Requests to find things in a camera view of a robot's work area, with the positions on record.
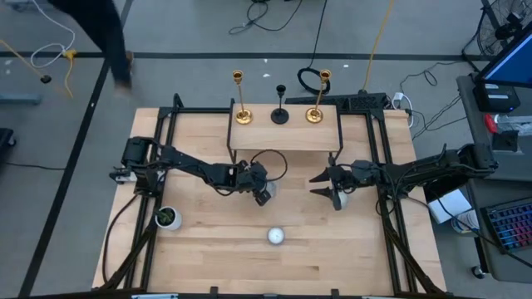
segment black candlestick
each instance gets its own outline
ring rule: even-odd
[[[284,85],[278,85],[277,86],[277,95],[279,96],[279,108],[272,111],[272,121],[276,123],[277,125],[282,125],[288,121],[289,115],[288,111],[281,108],[281,105],[283,104],[283,96],[284,91],[286,91],[286,87]]]

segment gold candlestick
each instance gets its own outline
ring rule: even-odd
[[[319,78],[322,82],[322,85],[319,89],[318,98],[316,99],[316,106],[314,108],[310,108],[307,110],[306,116],[307,120],[311,123],[317,124],[318,122],[323,120],[323,112],[318,109],[319,101],[322,100],[323,97],[323,90],[325,89],[325,86],[327,85],[327,82],[329,81],[329,78],[331,77],[330,70],[321,70],[319,72]]]
[[[236,119],[236,122],[238,122],[241,125],[247,125],[253,120],[253,115],[251,114],[250,110],[244,109],[244,100],[242,99],[242,87],[240,86],[240,83],[242,83],[242,77],[244,77],[244,73],[241,70],[233,71],[233,80],[234,83],[236,83],[236,86],[239,88],[239,96],[240,96],[240,111],[237,112],[237,114],[234,116]]]

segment white pot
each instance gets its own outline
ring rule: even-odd
[[[175,210],[175,208],[172,208],[172,207],[169,207],[169,206],[162,207],[159,210],[162,210],[162,209],[165,209],[165,208],[170,208],[172,211],[174,211],[174,215],[175,215],[174,222],[169,224],[169,225],[166,225],[166,226],[165,225],[161,225],[159,223],[159,218],[156,215],[155,216],[155,223],[157,223],[157,226],[160,227],[160,228],[168,229],[168,230],[176,230],[177,228],[179,228],[181,226],[181,223],[183,222],[183,216],[181,216],[181,213],[177,212]]]

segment person's leg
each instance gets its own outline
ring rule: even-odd
[[[100,48],[111,64],[116,87],[131,88],[130,62],[126,56],[120,16],[112,0],[48,0],[69,14]]]

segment fan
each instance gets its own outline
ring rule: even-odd
[[[532,0],[495,0],[480,18],[476,34],[480,54],[499,54],[531,20]]]

